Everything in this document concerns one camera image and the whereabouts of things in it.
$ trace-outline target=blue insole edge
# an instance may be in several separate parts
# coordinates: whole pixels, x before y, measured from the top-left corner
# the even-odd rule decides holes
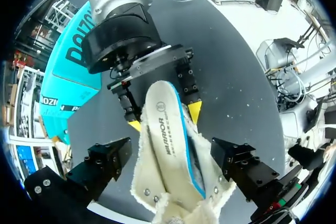
[[[187,155],[187,162],[188,162],[188,170],[189,170],[189,175],[190,178],[193,182],[194,187],[197,189],[197,191],[202,195],[202,197],[205,199],[205,191],[201,188],[201,186],[197,183],[194,174],[193,174],[193,170],[192,170],[192,165],[191,165],[191,160],[190,160],[190,150],[189,150],[189,141],[188,141],[188,137],[187,137],[187,130],[186,130],[186,126],[185,126],[185,122],[184,122],[184,116],[183,116],[183,109],[182,109],[182,104],[180,101],[180,96],[178,95],[179,93],[177,92],[177,90],[175,89],[174,85],[172,85],[170,82],[168,82],[172,88],[174,89],[174,92],[176,94],[176,98],[178,100],[178,107],[180,110],[180,115],[181,115],[181,122],[182,122],[182,127],[183,127],[183,134],[184,134],[184,141],[185,141],[185,146],[186,146],[186,155]]]

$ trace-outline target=white insole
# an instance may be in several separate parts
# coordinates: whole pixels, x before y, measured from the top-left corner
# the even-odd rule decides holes
[[[166,190],[192,210],[205,192],[193,175],[182,106],[173,85],[166,81],[152,84],[144,109]]]

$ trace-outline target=fuzzy white cloth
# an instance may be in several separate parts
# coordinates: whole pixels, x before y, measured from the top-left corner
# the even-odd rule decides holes
[[[145,109],[141,116],[139,156],[134,169],[131,194],[149,211],[155,213],[154,224],[217,224],[220,211],[229,200],[236,184],[228,182],[211,157],[211,143],[197,131],[184,106],[187,134],[193,140],[203,177],[206,198],[191,211],[166,192],[155,152],[150,142]]]

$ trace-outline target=metal screw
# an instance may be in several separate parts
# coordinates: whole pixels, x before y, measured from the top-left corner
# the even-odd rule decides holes
[[[42,192],[42,188],[40,186],[35,186],[34,191],[35,193],[40,194]]]
[[[43,180],[43,185],[44,186],[50,186],[51,182],[48,179]]]
[[[149,194],[151,194],[151,191],[149,191],[149,189],[145,189],[144,193],[146,196],[149,196]]]

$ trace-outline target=gray table surface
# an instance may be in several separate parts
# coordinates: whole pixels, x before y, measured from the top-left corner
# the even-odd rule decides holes
[[[285,151],[274,95],[238,31],[207,0],[154,0],[150,13],[163,41],[194,49],[192,68],[203,100],[199,131],[207,139],[249,143],[263,162],[283,175]],[[179,88],[172,68],[161,68],[132,81],[131,91],[138,104],[143,104],[148,87],[156,80],[169,80]],[[109,73],[103,73],[102,90],[68,121],[73,162],[82,162],[94,143],[131,137],[132,156],[119,180],[108,184],[99,203],[123,215],[151,221],[153,214],[129,193],[139,134],[124,120],[117,97],[106,89],[110,82]],[[236,189],[222,210],[220,223],[249,223],[255,209]]]

